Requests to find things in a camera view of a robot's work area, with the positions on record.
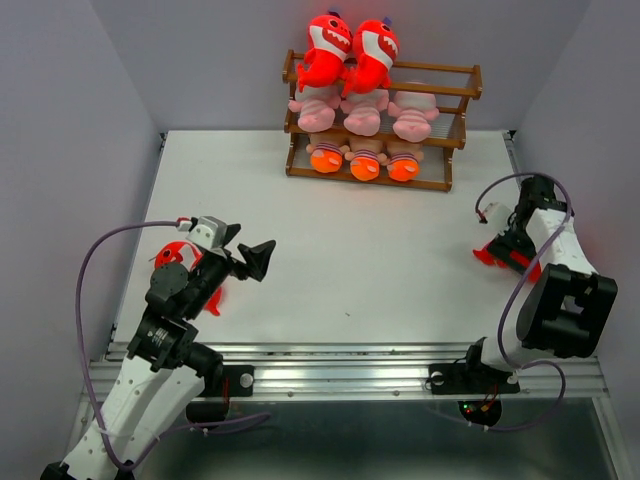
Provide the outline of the red shark plush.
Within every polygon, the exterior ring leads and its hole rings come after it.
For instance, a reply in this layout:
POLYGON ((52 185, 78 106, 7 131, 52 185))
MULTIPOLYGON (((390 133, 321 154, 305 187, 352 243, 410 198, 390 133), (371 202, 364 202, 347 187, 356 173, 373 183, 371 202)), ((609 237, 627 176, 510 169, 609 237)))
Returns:
POLYGON ((497 266, 502 269, 511 269, 519 274, 523 274, 531 262, 529 258, 516 251, 508 253, 505 260, 499 259, 492 255, 488 251, 487 247, 483 247, 480 250, 473 250, 473 255, 485 265, 497 266))
POLYGON ((351 52, 353 34, 335 10, 314 17, 307 27, 308 50, 297 66, 297 88, 324 88, 346 77, 344 62, 351 52))
POLYGON ((353 38, 356 65, 351 68, 341 96, 368 94, 391 85, 390 70, 399 53, 399 41, 392 30, 392 21, 365 20, 357 28, 353 38))
MULTIPOLYGON (((172 241, 162 247, 153 257, 154 268, 159 268, 169 263, 179 263, 188 270, 195 268, 203 256, 202 251, 193 243, 182 240, 172 241)), ((219 287, 204 307, 206 312, 213 316, 220 316, 220 305, 224 297, 224 288, 219 287)))

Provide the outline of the boy doll black hair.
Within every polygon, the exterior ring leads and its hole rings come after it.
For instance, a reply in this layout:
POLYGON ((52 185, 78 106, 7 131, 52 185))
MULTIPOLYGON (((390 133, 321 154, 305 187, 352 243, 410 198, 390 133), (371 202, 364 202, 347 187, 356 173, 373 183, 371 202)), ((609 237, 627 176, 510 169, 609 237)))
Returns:
POLYGON ((306 146, 311 167, 322 174, 339 171, 349 150, 348 136, 338 134, 311 133, 306 146))

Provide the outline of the boy doll from corner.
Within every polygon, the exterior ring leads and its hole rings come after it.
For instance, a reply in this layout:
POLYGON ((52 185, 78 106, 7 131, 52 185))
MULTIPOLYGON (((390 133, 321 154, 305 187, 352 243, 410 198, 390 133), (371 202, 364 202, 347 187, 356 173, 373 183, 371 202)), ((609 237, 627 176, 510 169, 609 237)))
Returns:
POLYGON ((398 182, 413 180, 420 173, 420 163, 424 159, 422 145, 404 141, 388 142, 386 168, 389 177, 398 182))

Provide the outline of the pink pig plush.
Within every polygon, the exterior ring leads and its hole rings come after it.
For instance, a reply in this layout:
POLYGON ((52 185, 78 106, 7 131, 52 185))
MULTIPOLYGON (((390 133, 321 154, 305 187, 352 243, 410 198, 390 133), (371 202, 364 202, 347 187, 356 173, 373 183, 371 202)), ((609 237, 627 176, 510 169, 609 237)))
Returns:
POLYGON ((352 134, 371 137, 380 128, 380 113, 387 109, 389 93, 375 89, 366 94, 350 93, 341 101, 340 108, 346 115, 343 125, 352 134))
POLYGON ((393 132, 410 143, 427 139, 432 131, 432 123, 440 114, 434 94, 402 90, 394 94, 387 112, 395 119, 393 132))
POLYGON ((335 120, 341 96, 335 85, 297 91, 288 102, 289 109, 298 113, 297 125, 305 132, 317 133, 328 130, 335 120))

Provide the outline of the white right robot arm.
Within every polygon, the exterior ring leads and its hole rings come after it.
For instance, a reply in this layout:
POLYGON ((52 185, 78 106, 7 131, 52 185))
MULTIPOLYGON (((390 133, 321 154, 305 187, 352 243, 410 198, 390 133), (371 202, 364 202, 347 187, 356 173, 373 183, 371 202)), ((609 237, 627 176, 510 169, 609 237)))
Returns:
POLYGON ((618 286, 587 259, 566 189, 548 175, 527 173, 513 209, 492 203, 476 214, 498 232, 475 257, 516 272, 531 289, 515 316, 510 309, 518 295, 511 293, 497 333, 469 347, 460 366, 463 384, 482 390, 528 365, 592 356, 618 286))

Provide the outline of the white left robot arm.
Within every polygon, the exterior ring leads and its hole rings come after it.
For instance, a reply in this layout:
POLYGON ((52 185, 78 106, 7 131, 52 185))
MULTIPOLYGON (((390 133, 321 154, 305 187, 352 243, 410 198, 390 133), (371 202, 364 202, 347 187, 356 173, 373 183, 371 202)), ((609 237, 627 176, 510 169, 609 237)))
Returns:
POLYGON ((238 224, 211 216, 161 224, 184 233, 201 257, 192 268, 173 261, 154 269, 140 323, 103 402, 88 361, 81 361, 94 419, 64 459, 45 467, 44 479, 135 478, 151 451, 175 432, 187 405, 225 383, 222 355, 197 341, 192 322, 228 277, 262 281, 276 243, 241 244, 241 256, 234 258, 226 247, 240 231, 238 224))

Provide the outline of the wooden three-tier shelf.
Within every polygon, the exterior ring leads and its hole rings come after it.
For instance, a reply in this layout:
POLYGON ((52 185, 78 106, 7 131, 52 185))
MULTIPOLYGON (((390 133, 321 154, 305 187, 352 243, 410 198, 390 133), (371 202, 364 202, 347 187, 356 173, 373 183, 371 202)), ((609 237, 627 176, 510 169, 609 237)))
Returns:
MULTIPOLYGON (((305 54, 289 51, 283 67, 282 80, 288 85, 289 101, 294 98, 297 88, 297 66, 303 63, 305 54)), ((463 149, 466 143, 466 111, 471 100, 480 98, 483 90, 481 69, 479 66, 456 67, 448 65, 432 65, 415 62, 397 62, 391 70, 392 82, 388 89, 389 102, 398 90, 432 93, 436 97, 438 118, 432 123, 430 136, 419 144, 422 145, 424 159, 420 163, 420 173, 411 181, 398 182, 392 180, 386 164, 380 167, 379 176, 371 181, 372 184, 407 187, 420 190, 436 190, 448 192, 453 185, 452 157, 455 150, 463 149)), ((343 90, 343 82, 337 80, 333 85, 343 90)), ((285 116, 284 130, 290 134, 290 147, 286 160, 285 172, 288 176, 327 178, 330 180, 357 180, 350 172, 349 163, 343 160, 339 171, 322 174, 315 171, 310 164, 306 146, 311 133, 303 131, 298 125, 298 113, 289 107, 285 116)), ((395 121, 387 109, 380 113, 381 123, 379 131, 371 137, 384 142, 385 153, 388 154, 388 142, 404 141, 392 130, 395 121)), ((347 131, 343 125, 346 115, 340 106, 336 110, 333 125, 325 131, 317 133, 355 135, 347 131)))

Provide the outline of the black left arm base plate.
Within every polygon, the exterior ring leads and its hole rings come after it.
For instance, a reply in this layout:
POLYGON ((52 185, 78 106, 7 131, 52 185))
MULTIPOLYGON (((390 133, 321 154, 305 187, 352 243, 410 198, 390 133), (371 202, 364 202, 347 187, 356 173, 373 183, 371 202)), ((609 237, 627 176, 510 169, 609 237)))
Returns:
POLYGON ((205 377, 202 398, 247 398, 253 395, 255 367, 249 364, 221 365, 205 377))

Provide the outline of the aluminium rail frame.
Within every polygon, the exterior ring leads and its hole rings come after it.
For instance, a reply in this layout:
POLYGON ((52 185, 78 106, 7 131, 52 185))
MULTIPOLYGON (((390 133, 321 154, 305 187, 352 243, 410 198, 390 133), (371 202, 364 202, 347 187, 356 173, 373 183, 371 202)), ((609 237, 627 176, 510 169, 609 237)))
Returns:
POLYGON ((507 133, 473 131, 450 192, 288 176, 279 131, 170 131, 148 219, 209 213, 277 242, 262 283, 230 281, 198 338, 255 367, 257 402, 428 401, 431 363, 492 337, 516 276, 472 249, 480 192, 518 195, 507 133))

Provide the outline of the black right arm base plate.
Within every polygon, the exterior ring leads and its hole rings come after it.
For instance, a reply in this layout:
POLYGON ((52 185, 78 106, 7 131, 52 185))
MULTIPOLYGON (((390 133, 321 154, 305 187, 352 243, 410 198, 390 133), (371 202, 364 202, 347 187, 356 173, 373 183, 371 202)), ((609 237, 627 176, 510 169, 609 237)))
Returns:
POLYGON ((434 395, 517 394, 518 382, 511 374, 489 367, 468 367, 463 363, 436 363, 429 366, 427 384, 434 395))

